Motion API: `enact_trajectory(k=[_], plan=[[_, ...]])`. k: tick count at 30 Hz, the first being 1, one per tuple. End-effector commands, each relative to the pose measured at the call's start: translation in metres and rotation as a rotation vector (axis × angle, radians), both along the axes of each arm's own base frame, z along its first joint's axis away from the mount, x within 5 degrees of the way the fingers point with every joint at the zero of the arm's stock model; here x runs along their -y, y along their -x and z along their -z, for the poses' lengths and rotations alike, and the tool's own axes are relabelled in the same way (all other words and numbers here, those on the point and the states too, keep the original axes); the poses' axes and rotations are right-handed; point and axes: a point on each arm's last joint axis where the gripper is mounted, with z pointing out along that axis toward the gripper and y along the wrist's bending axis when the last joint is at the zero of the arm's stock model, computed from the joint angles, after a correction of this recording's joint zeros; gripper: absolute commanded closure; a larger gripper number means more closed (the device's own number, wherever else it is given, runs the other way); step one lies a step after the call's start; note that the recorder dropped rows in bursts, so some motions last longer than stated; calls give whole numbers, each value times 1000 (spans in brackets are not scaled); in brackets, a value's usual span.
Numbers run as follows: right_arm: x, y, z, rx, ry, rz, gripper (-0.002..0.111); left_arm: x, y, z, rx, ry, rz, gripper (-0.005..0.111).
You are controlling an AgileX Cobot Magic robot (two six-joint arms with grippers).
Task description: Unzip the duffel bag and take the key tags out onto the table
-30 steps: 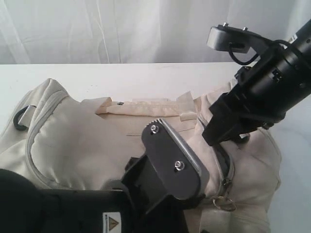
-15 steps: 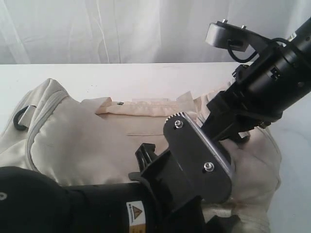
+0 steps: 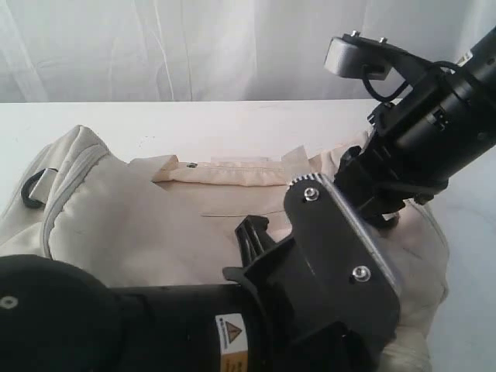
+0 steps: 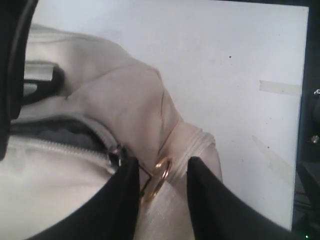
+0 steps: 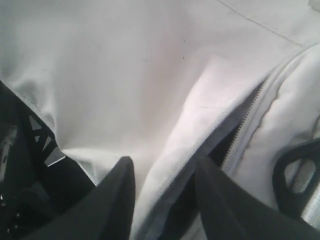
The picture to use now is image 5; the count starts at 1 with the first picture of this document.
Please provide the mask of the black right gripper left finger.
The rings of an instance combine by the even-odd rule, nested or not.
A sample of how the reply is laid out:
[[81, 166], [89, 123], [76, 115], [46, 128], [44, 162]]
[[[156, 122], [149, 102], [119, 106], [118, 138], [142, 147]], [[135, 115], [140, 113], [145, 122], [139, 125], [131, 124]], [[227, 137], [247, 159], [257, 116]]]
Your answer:
[[134, 163], [124, 156], [76, 206], [26, 239], [128, 240], [135, 200]]

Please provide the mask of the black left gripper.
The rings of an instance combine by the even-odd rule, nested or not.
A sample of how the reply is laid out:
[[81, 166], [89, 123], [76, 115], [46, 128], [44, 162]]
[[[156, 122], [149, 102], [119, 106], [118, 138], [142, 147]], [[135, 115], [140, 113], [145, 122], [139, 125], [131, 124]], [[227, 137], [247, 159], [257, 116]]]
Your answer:
[[19, 240], [74, 207], [94, 183], [53, 133], [0, 87], [0, 237]]

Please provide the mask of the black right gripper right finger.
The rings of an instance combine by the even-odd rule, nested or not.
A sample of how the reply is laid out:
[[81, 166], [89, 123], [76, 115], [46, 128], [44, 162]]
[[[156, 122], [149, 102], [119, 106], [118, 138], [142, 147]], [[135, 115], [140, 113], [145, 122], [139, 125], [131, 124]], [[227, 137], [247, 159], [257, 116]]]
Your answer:
[[318, 240], [320, 232], [264, 205], [209, 158], [195, 167], [201, 222], [209, 240]]

